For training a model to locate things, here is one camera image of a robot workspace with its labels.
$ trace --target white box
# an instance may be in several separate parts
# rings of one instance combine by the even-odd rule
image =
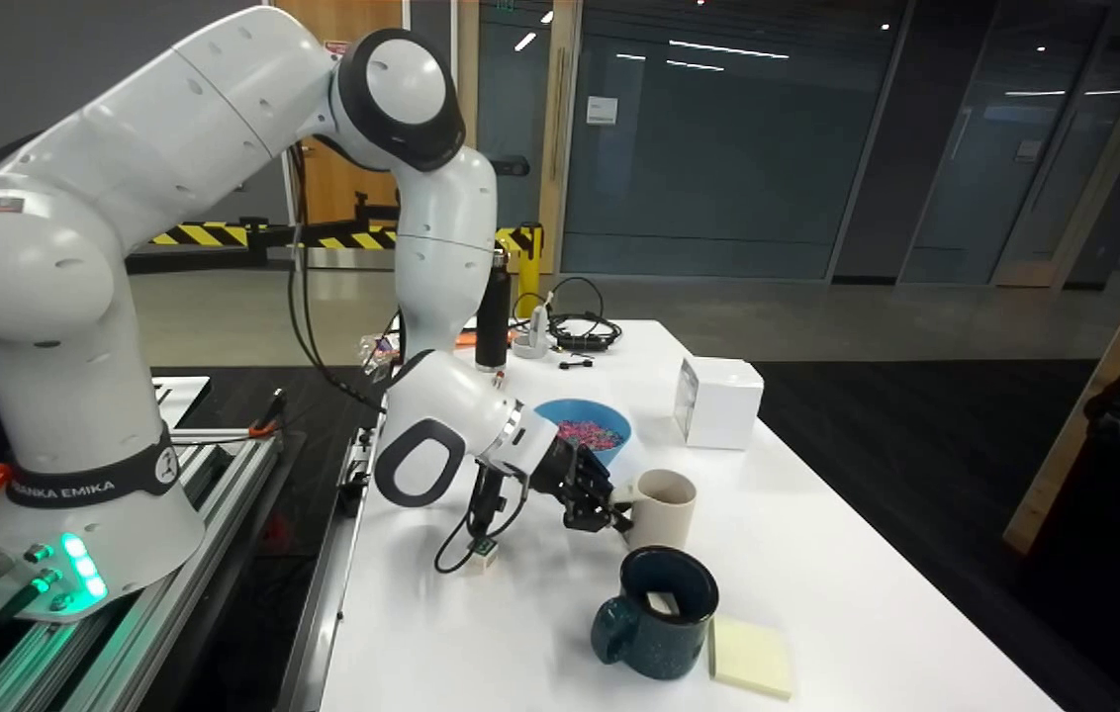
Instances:
[[[680,362],[676,379],[676,429],[690,447],[750,447],[754,425],[759,414],[764,379],[750,362]]]

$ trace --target white mug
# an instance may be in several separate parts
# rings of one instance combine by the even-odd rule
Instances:
[[[628,500],[616,507],[616,529],[628,549],[685,549],[697,488],[676,472],[643,472]]]

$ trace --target black handle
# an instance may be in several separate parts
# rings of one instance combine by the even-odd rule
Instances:
[[[397,474],[401,474],[401,462],[421,447],[421,443],[445,443],[446,453],[446,462],[438,472],[438,479],[433,482],[433,492],[425,496],[407,496],[401,492]],[[445,492],[450,488],[450,474],[465,466],[465,454],[467,454],[467,443],[446,431],[445,425],[434,420],[421,420],[415,429],[407,429],[393,447],[383,447],[374,462],[374,482],[383,500],[393,500],[397,507],[426,507],[434,500],[445,500]]]

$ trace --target blue bowl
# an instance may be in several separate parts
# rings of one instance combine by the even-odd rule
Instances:
[[[601,431],[607,447],[590,447],[601,462],[611,462],[634,435],[628,420],[597,398],[550,398],[536,409],[544,420],[560,425],[560,435],[583,443],[573,429]]]

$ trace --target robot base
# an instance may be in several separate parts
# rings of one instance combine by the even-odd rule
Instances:
[[[35,575],[52,591],[21,617],[81,620],[115,598],[174,575],[202,541],[202,516],[184,488],[163,500],[124,496],[98,507],[31,509],[0,496],[0,555],[23,575],[0,579],[0,604]]]

